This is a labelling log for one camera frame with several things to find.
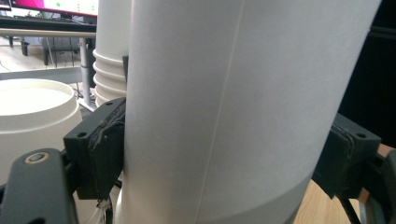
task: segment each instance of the white cylinder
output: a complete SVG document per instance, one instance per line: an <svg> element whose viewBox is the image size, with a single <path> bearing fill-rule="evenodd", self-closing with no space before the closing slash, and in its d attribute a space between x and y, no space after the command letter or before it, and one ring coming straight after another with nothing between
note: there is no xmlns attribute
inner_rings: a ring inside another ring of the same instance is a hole
<svg viewBox="0 0 396 224"><path fill-rule="evenodd" d="M134 1L124 224L292 222L379 1Z"/></svg>
<svg viewBox="0 0 396 224"><path fill-rule="evenodd" d="M128 55L132 0L99 0L96 53L122 62Z"/></svg>
<svg viewBox="0 0 396 224"><path fill-rule="evenodd" d="M132 0L99 1L96 49L96 105L126 96L122 57L128 55Z"/></svg>
<svg viewBox="0 0 396 224"><path fill-rule="evenodd" d="M64 149L64 136L81 121L70 86L43 79L0 81L0 185L12 162L40 148Z"/></svg>

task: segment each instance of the monitor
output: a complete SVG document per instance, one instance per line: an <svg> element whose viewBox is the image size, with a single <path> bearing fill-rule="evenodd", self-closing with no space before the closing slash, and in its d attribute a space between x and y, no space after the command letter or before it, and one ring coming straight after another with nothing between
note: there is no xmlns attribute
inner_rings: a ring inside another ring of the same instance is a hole
<svg viewBox="0 0 396 224"><path fill-rule="evenodd" d="M96 17L98 14L98 0L11 0L11 5L18 8L77 16Z"/></svg>
<svg viewBox="0 0 396 224"><path fill-rule="evenodd" d="M11 4L9 3L9 0L0 0L0 10L11 10Z"/></svg>

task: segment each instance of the circular hole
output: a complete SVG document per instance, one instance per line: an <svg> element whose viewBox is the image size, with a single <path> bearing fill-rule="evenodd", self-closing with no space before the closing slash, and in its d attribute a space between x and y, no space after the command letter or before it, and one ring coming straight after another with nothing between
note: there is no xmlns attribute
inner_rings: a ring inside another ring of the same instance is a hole
<svg viewBox="0 0 396 224"><path fill-rule="evenodd" d="M50 154L48 152L37 152L33 155L28 156L24 162L26 164L37 164L40 163L50 157Z"/></svg>
<svg viewBox="0 0 396 224"><path fill-rule="evenodd" d="M35 218L35 220L30 221L28 224L46 224L46 219L38 217Z"/></svg>
<svg viewBox="0 0 396 224"><path fill-rule="evenodd" d="M86 133L79 133L78 135L77 135L77 137L83 137L83 136L85 136L85 135L87 135Z"/></svg>
<svg viewBox="0 0 396 224"><path fill-rule="evenodd" d="M366 138L367 136L366 136L366 134L364 134L364 133L357 133L356 134L359 138Z"/></svg>

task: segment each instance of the wooden table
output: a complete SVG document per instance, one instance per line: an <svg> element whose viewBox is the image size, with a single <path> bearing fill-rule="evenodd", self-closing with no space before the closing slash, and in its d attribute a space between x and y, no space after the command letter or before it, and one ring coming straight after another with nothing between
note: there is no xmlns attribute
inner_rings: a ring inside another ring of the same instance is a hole
<svg viewBox="0 0 396 224"><path fill-rule="evenodd" d="M359 202L357 200L351 200L351 202L359 217ZM329 196L327 196L327 194L324 193L323 190L312 180L309 182L300 210L294 220L294 224L310 223L350 223L344 208L338 199L333 198L331 200Z"/></svg>

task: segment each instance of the black plastic bracket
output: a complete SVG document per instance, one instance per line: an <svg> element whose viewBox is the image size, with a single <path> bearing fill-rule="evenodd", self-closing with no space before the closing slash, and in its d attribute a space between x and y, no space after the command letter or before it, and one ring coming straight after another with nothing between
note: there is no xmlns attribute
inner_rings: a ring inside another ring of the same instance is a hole
<svg viewBox="0 0 396 224"><path fill-rule="evenodd" d="M14 161L0 223L78 223L61 153L39 149Z"/></svg>
<svg viewBox="0 0 396 224"><path fill-rule="evenodd" d="M358 198L361 171L375 159L381 139L337 114L312 179L332 198Z"/></svg>
<svg viewBox="0 0 396 224"><path fill-rule="evenodd" d="M80 199L107 199L123 165L125 98L105 103L64 137L81 175Z"/></svg>

